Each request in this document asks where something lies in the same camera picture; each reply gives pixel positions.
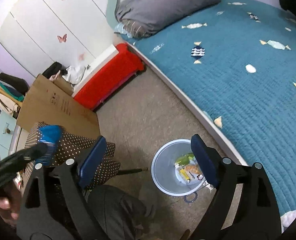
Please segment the person's left hand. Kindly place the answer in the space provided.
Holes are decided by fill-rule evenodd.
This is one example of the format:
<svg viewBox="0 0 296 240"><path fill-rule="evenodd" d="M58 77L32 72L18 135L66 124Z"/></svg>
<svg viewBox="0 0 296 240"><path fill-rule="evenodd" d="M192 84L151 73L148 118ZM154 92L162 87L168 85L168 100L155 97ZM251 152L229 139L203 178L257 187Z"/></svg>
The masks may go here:
<svg viewBox="0 0 296 240"><path fill-rule="evenodd" d="M0 216L12 228L17 225L21 201L22 194L13 180L4 185L0 193Z"/></svg>

